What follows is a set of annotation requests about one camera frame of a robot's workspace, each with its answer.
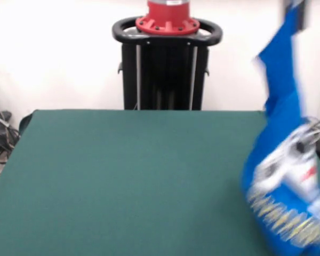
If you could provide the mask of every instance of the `silver rod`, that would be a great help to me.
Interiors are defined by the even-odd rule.
[[[169,109],[173,110],[174,109],[174,97],[175,96],[175,92],[174,91],[170,91],[170,95],[169,95]]]
[[[141,45],[137,45],[137,100],[138,110],[141,110]]]
[[[161,110],[161,90],[156,91],[156,109]]]
[[[196,68],[197,68],[197,55],[198,55],[198,47],[195,46],[193,48],[193,60],[192,60],[192,71],[191,71],[191,91],[190,91],[190,108],[193,108],[193,94],[194,94],[194,83],[196,80]]]

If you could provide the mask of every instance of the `white wall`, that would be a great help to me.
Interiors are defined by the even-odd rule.
[[[282,0],[191,0],[192,14],[219,24],[203,108],[262,109],[263,74],[253,58],[282,20]],[[121,45],[113,23],[147,12],[146,0],[0,0],[0,109],[14,124],[34,109],[122,109]],[[320,117],[320,0],[297,37],[309,115]]]

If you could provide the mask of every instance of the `black ring handle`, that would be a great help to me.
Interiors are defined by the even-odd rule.
[[[201,24],[200,29],[210,32],[210,35],[160,36],[126,32],[126,29],[136,27],[137,18],[139,17],[126,18],[116,22],[113,25],[114,39],[124,44],[212,46],[220,43],[223,36],[223,31],[217,24],[202,19],[197,19]]]

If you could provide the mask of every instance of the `green felt surface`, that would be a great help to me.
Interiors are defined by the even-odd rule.
[[[271,255],[239,189],[264,123],[37,111],[0,177],[0,256]]]

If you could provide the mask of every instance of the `green tabletop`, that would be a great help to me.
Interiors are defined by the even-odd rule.
[[[260,112],[37,111],[0,177],[0,256],[271,255],[239,189]]]

